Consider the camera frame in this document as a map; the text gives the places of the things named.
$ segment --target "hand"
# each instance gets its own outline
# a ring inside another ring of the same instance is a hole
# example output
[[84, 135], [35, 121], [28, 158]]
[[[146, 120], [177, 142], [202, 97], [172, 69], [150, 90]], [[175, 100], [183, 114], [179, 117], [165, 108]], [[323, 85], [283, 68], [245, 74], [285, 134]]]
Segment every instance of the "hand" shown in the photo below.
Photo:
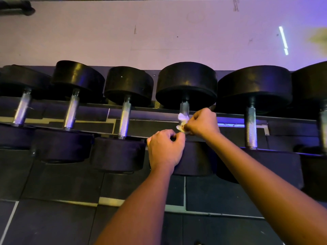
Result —
[[212, 133], [219, 133], [217, 117], [209, 108], [197, 111], [184, 126], [185, 131], [191, 132], [192, 135], [204, 138]]
[[173, 173], [179, 163], [185, 146], [185, 133], [175, 133], [173, 130], [159, 131], [147, 140], [151, 171], [168, 170]]

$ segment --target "person's right hand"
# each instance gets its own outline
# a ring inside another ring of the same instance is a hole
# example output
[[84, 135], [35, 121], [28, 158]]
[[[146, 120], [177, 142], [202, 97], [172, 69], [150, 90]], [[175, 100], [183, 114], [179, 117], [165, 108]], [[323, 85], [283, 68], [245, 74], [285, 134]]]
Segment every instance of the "person's right hand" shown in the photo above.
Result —
[[216, 114], [207, 107], [197, 111], [186, 123], [184, 129], [201, 138], [208, 134], [220, 132]]

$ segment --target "wall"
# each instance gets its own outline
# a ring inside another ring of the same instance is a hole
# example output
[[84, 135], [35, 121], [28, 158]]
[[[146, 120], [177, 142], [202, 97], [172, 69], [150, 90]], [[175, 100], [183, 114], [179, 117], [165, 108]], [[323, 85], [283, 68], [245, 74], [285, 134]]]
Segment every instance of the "wall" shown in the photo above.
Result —
[[[32, 2], [33, 16], [0, 17], [0, 67], [87, 65], [161, 70], [195, 61], [214, 70], [289, 70], [327, 60], [327, 0]], [[288, 44], [285, 55], [279, 26]]]

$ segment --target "person's left hand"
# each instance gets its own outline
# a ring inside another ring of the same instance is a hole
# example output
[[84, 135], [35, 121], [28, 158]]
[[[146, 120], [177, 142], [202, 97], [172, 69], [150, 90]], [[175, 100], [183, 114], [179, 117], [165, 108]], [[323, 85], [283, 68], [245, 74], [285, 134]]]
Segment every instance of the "person's left hand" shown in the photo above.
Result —
[[151, 171], [168, 170], [173, 173], [179, 163], [185, 146], [185, 134], [175, 133], [173, 130], [159, 131], [147, 140]]

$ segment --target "black dumbbell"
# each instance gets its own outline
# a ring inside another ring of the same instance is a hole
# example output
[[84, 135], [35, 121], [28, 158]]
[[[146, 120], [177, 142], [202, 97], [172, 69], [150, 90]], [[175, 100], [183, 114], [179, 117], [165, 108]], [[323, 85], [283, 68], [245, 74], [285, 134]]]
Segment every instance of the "black dumbbell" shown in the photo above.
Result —
[[[157, 101], [165, 108], [179, 109], [184, 115], [212, 106], [217, 99], [216, 73], [194, 62], [169, 65], [158, 76]], [[216, 155], [206, 143], [186, 141], [175, 175], [206, 176], [215, 171]]]
[[292, 73], [293, 106], [298, 112], [308, 108], [318, 116], [319, 147], [299, 148], [304, 178], [303, 192], [318, 201], [327, 201], [327, 61]]
[[52, 77], [58, 96], [70, 97], [63, 129], [38, 129], [32, 141], [33, 156], [47, 163], [80, 162], [89, 157], [93, 135], [74, 131], [79, 102], [102, 98], [104, 77], [93, 68], [73, 61], [59, 61]]
[[127, 136], [132, 106], [146, 107], [151, 103], [153, 79], [143, 70], [119, 66], [109, 70], [104, 95], [122, 105], [118, 136], [97, 137], [90, 162], [97, 170], [110, 173], [133, 173], [143, 168], [144, 139]]
[[[282, 67], [262, 65], [236, 70], [218, 81], [216, 110], [243, 113], [245, 148], [258, 162], [294, 185], [303, 187], [300, 157], [294, 152], [257, 149], [256, 113], [284, 107], [292, 101], [291, 73]], [[237, 183], [225, 164], [218, 159], [217, 176]]]
[[21, 97], [13, 122], [0, 124], [0, 147], [25, 149], [31, 147], [35, 128], [24, 127], [32, 95], [45, 91], [51, 77], [19, 65], [6, 65], [0, 75], [0, 95]]

